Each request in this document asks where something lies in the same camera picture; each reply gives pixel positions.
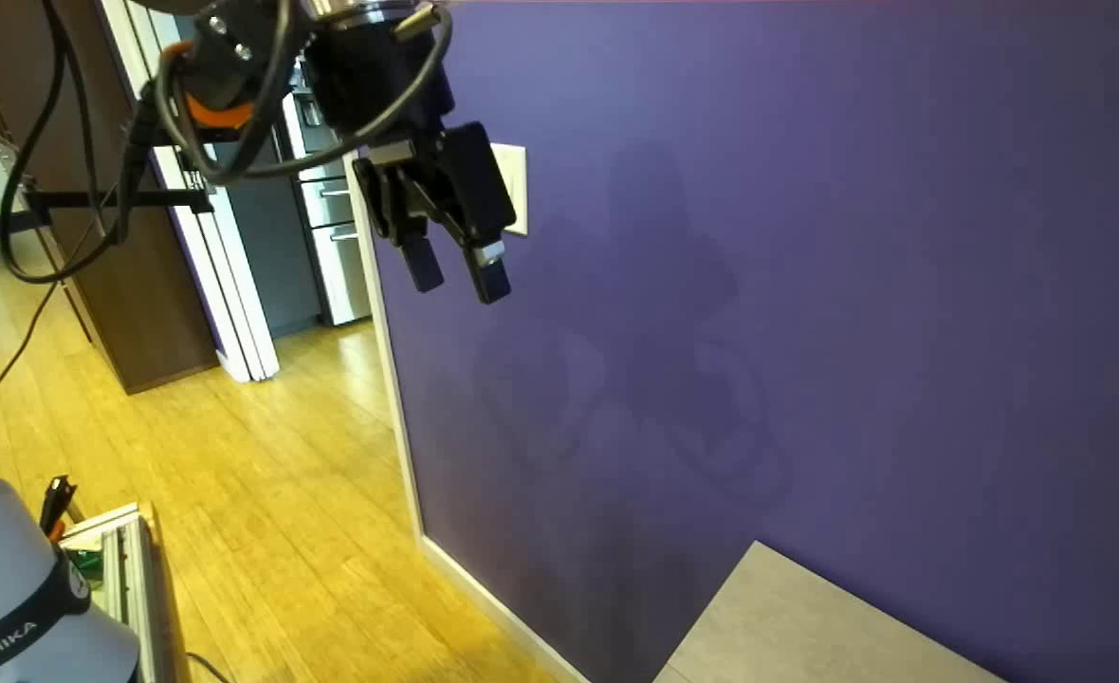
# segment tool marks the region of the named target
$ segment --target black cable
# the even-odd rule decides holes
[[[158,118],[163,118],[163,130],[170,133],[170,141],[179,141],[195,170],[207,179],[207,182],[233,182],[247,175],[247,168],[259,160],[260,150],[260,141],[278,118],[278,106],[281,106],[281,83],[289,78],[292,71],[292,60],[297,60],[297,45],[292,45],[292,32],[299,32],[299,15],[292,12],[297,0],[278,0],[278,30],[274,30],[274,51],[269,51],[269,68],[265,68],[265,78],[259,87],[259,98],[255,98],[255,118],[247,121],[247,130],[237,133],[237,142],[233,142],[233,156],[221,168],[206,142],[195,141],[195,130],[188,125],[188,111],[184,111],[184,93],[174,83],[174,68],[179,68],[179,55],[174,50],[163,51],[158,60],[158,77],[156,77],[156,103],[158,103]]]
[[[37,308],[34,308],[34,314],[30,314],[30,323],[27,323],[27,332],[24,332],[17,347],[13,347],[10,361],[0,367],[0,384],[2,384],[2,380],[10,375],[10,367],[24,361],[30,337],[34,337],[34,328],[37,328],[37,317],[43,317],[46,308],[51,302],[51,292],[56,292],[56,283],[48,283],[48,292],[37,299]]]
[[[418,68],[418,77],[397,89],[397,98],[379,118],[373,118],[366,125],[348,133],[330,150],[289,160],[289,163],[265,163],[265,168],[237,168],[233,160],[227,168],[217,168],[207,160],[207,150],[202,147],[195,130],[179,118],[179,115],[184,115],[184,93],[174,87],[174,68],[182,60],[182,51],[170,51],[170,50],[163,51],[158,71],[156,71],[156,106],[158,106],[163,130],[174,135],[174,142],[182,142],[193,156],[193,163],[202,168],[202,175],[207,182],[227,182],[227,179],[237,179],[237,175],[244,179],[278,179],[278,175],[297,175],[297,170],[307,170],[307,168],[318,168],[318,163],[335,163],[335,160],[362,147],[366,141],[381,135],[412,106],[412,98],[440,77],[440,65],[442,65],[447,45],[452,45],[452,12],[442,4],[428,4],[428,12],[437,12],[440,32],[437,32],[426,65]],[[278,30],[274,65],[292,65],[292,51],[289,51],[284,40],[289,40],[289,32]],[[281,103],[281,89],[260,87],[259,103],[255,103],[255,121],[269,121],[278,103]]]
[[[428,55],[419,60],[418,77],[409,78],[409,87],[397,89],[397,98],[390,106],[381,106],[381,115],[375,115],[373,121],[362,121],[356,133],[348,133],[336,147],[324,147],[318,156],[307,160],[289,160],[289,163],[265,163],[265,168],[250,168],[250,179],[274,179],[274,175],[297,175],[318,163],[335,163],[356,147],[362,147],[366,141],[381,135],[409,106],[412,98],[440,77],[440,65],[447,55],[452,45],[452,12],[442,4],[428,4],[437,12],[437,40],[428,50]]]
[[[48,89],[46,89],[46,103],[13,156],[13,168],[2,182],[2,192],[0,192],[0,262],[10,270],[10,276],[27,279],[27,283],[56,283],[56,279],[69,279],[77,276],[79,270],[93,266],[111,245],[113,245],[113,235],[122,235],[128,212],[131,212],[131,192],[135,185],[122,182],[118,189],[118,216],[106,221],[101,212],[101,192],[98,192],[98,163],[93,163],[93,125],[92,125],[92,106],[87,106],[87,89],[83,89],[83,71],[79,71],[79,60],[77,60],[77,50],[69,40],[69,30],[51,6],[51,0],[43,0],[43,12],[46,12],[46,22],[48,22],[48,37],[51,37],[51,78],[48,78]],[[37,141],[46,135],[46,125],[59,103],[59,89],[64,89],[64,68],[70,77],[70,89],[77,89],[77,111],[79,111],[79,135],[83,135],[83,163],[87,163],[87,182],[92,182],[92,212],[98,221],[98,242],[92,250],[83,250],[79,259],[69,259],[69,266],[59,270],[48,270],[48,274],[27,274],[13,259],[13,192],[24,185],[24,175],[30,168],[30,156],[37,147]]]
[[[202,653],[184,653],[188,663],[202,663],[211,677],[227,683],[227,674]]]
[[[43,0],[43,12],[46,12],[46,22],[51,30],[51,51],[69,65],[70,98],[77,98],[77,121],[79,121],[79,142],[83,142],[83,156],[87,156],[83,160],[87,163],[87,189],[92,189],[92,195],[98,195],[93,115],[92,115],[92,103],[87,103],[79,60],[77,60],[69,25],[56,15],[51,0]]]

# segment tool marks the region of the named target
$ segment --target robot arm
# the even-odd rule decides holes
[[[452,15],[418,0],[140,0],[188,12],[195,37],[163,55],[156,106],[163,130],[211,182],[289,175],[356,150],[356,182],[381,237],[390,237],[419,292],[442,279],[428,223],[458,242],[485,302],[507,294],[505,223],[507,189],[479,121],[442,125],[452,87],[442,51]],[[314,160],[255,168],[292,68],[318,98],[336,147]],[[206,135],[233,135],[227,163],[206,156]]]

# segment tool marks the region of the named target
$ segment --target white baseboard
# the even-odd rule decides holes
[[[514,619],[485,582],[472,579],[442,545],[419,534],[426,555],[447,569],[470,596],[479,596],[529,653],[553,663],[560,683],[587,683],[557,647],[548,647],[527,620]]]

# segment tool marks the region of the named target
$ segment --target purple wall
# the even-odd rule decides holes
[[[381,250],[442,548],[591,677],[752,539],[1119,677],[1119,4],[462,4],[452,78],[534,235],[500,308]]]

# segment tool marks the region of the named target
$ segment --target wooden floor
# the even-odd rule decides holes
[[[0,362],[37,294],[0,270]],[[128,398],[56,292],[0,390],[0,476],[27,503],[59,470],[83,510],[149,500],[184,647],[233,683],[557,677],[419,555],[373,324],[292,337],[281,362]]]

